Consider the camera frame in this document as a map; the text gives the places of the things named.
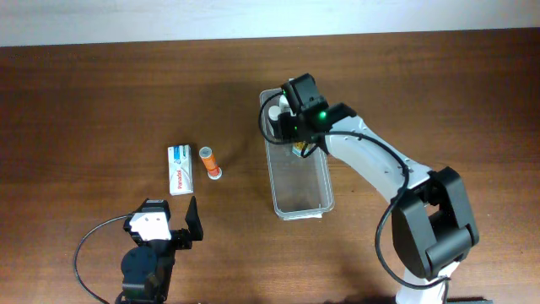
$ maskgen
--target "wooden table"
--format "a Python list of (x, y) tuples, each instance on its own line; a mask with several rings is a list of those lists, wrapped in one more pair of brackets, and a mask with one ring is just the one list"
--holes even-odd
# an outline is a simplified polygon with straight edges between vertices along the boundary
[[(273, 212), (258, 95), (310, 72), (382, 138), (464, 179), (481, 241), (451, 297), (540, 298), (540, 31), (488, 30), (0, 49), (0, 301), (93, 303), (73, 276), (89, 229), (166, 198), (166, 147), (212, 147), (219, 181), (194, 165), (203, 242), (178, 252), (169, 303), (323, 303), (393, 296), (375, 257), (386, 204), (330, 158), (336, 207), (320, 220)], [(390, 230), (383, 252), (403, 266)], [(79, 255), (114, 301), (134, 243), (120, 223)]]

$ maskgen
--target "black cable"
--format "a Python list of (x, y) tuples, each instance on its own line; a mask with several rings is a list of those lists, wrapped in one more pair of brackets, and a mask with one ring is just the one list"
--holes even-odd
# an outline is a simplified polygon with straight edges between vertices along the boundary
[(92, 292), (88, 287), (86, 287), (86, 285), (83, 283), (83, 281), (81, 280), (81, 277), (78, 275), (78, 270), (77, 270), (77, 256), (78, 256), (78, 251), (81, 250), (81, 246), (83, 246), (84, 242), (86, 241), (86, 239), (92, 234), (94, 233), (95, 231), (97, 231), (99, 228), (103, 227), (104, 225), (107, 225), (107, 224), (110, 224), (114, 221), (117, 221), (117, 220), (122, 220), (122, 219), (126, 219), (128, 217), (131, 217), (132, 214), (125, 214), (125, 215), (122, 215), (122, 216), (118, 216), (116, 218), (113, 218), (113, 219), (110, 219), (110, 220), (107, 220), (99, 225), (97, 225), (94, 229), (92, 229), (91, 231), (89, 231), (86, 236), (83, 237), (83, 239), (81, 240), (81, 242), (78, 244), (77, 246), (77, 249), (75, 250), (75, 255), (73, 256), (73, 271), (75, 272), (75, 279), (77, 279), (77, 282), (79, 284), (81, 284), (81, 286), (83, 286), (83, 288), (86, 290), (86, 292), (89, 293), (89, 295), (91, 295), (95, 300), (97, 301), (100, 301), (101, 303), (103, 304), (110, 304), (108, 301), (104, 300), (103, 298), (101, 298), (100, 296), (96, 295), (94, 292)]
[(313, 152), (315, 152), (315, 150), (317, 150), (317, 148), (319, 148), (319, 145), (318, 144), (315, 144), (313, 146), (313, 148), (311, 148), (307, 154), (305, 154), (305, 151), (307, 150), (307, 147), (309, 146), (308, 143), (304, 143), (304, 146), (302, 147), (302, 152), (300, 152), (300, 156), (302, 156), (302, 158), (308, 158), (310, 157), (310, 155), (313, 154)]
[(445, 280), (445, 292), (442, 294), (442, 304), (448, 303), (448, 289), (450, 289), (450, 281)]
[(280, 95), (283, 95), (283, 91), (279, 91), (278, 93), (274, 94), (274, 95), (271, 95), (270, 97), (268, 97), (261, 105), (261, 110), (259, 111), (259, 130), (261, 131), (261, 134), (262, 136), (264, 137), (264, 139), (266, 139), (270, 144), (292, 144), (294, 141), (292, 140), (282, 140), (282, 141), (275, 141), (273, 139), (271, 139), (265, 132), (264, 130), (262, 129), (262, 113), (264, 112), (264, 108), (266, 107), (266, 105), (268, 104), (268, 102), (270, 102), (270, 100), (274, 99), (275, 97), (278, 97)]

